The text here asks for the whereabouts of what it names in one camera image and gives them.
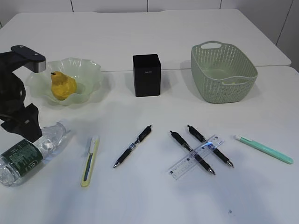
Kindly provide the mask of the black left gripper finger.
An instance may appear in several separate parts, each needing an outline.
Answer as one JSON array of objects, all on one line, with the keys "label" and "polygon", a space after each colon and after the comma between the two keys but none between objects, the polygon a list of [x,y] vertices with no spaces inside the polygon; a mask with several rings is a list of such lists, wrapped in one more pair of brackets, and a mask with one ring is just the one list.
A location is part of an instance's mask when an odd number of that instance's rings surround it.
[{"label": "black left gripper finger", "polygon": [[42,131],[38,121],[39,111],[26,111],[22,117],[21,135],[30,142],[35,142],[42,136]]}]

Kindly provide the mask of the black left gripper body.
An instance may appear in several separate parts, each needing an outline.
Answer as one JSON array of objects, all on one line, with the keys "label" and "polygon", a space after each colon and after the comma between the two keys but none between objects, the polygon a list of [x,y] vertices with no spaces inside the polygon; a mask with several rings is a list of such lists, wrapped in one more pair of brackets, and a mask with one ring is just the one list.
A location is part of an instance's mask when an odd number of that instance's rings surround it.
[{"label": "black left gripper body", "polygon": [[0,125],[10,133],[21,133],[22,117],[29,110],[36,110],[34,104],[24,105],[26,90],[23,82],[13,73],[13,52],[0,55]]}]

